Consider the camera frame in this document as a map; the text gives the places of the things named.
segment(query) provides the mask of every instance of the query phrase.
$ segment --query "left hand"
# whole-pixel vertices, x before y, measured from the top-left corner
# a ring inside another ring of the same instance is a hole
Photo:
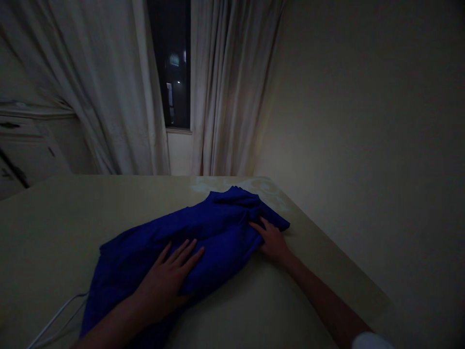
[[[184,263],[187,256],[194,250],[196,243],[196,239],[190,244],[189,240],[184,241],[165,261],[171,247],[169,243],[137,290],[130,296],[130,302],[146,325],[161,321],[189,300],[190,296],[179,296],[178,292],[184,279],[203,255],[204,248],[202,247]]]

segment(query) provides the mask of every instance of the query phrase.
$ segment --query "table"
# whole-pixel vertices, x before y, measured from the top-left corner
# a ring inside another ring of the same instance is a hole
[[[376,329],[391,307],[388,297],[270,179],[69,175],[0,202],[0,347],[25,348],[70,297],[88,290],[102,243],[232,185],[258,194],[287,219],[291,250]],[[47,348],[69,347],[82,313]],[[233,279],[183,315],[167,344],[220,347],[336,346],[299,288],[256,253]]]

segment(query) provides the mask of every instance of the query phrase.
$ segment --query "white sleeve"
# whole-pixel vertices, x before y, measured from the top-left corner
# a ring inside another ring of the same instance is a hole
[[[352,349],[394,349],[394,347],[377,334],[364,332],[354,339]]]

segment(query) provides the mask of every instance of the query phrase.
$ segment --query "white cable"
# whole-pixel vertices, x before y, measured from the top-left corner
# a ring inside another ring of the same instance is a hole
[[[73,300],[75,300],[76,298],[79,298],[79,297],[85,297],[89,294],[89,292],[86,292],[86,293],[80,293],[80,294],[77,294],[75,295],[74,297],[70,298],[61,308],[60,310],[52,317],[52,320],[50,320],[50,322],[40,331],[39,335],[32,341],[31,344],[29,344],[28,348],[27,349],[32,349],[34,348],[35,344],[37,343],[37,341],[40,339],[40,337],[42,337],[44,335],[44,333],[49,329],[49,327],[55,322],[55,320],[57,319],[57,317],[63,312],[63,310],[68,306],[69,303],[71,303]],[[71,321],[71,319],[76,315],[76,313],[74,313],[71,318],[66,322],[65,324],[65,327],[66,325]],[[60,331],[63,329],[64,327],[62,327],[56,334],[54,334],[52,337],[56,336],[58,333],[60,333]]]
[[[40,342],[36,343],[34,348],[41,347],[42,345],[47,344],[47,343],[51,342],[53,339],[55,339],[55,337],[57,337],[66,328],[66,326],[69,325],[71,320],[74,319],[74,317],[78,314],[79,310],[81,310],[81,308],[84,306],[84,304],[86,302],[87,302],[87,299],[83,300],[81,305],[79,306],[79,308],[74,312],[74,314],[71,315],[71,317],[68,319],[68,321],[58,331],[55,332],[55,334],[51,335],[47,339],[44,339],[43,341],[40,341]]]

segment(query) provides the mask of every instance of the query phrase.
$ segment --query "drawer handle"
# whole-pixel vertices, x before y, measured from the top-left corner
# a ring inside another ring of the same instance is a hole
[[[4,128],[18,128],[18,127],[21,127],[21,125],[13,124],[11,122],[0,123],[0,126],[2,126]]]

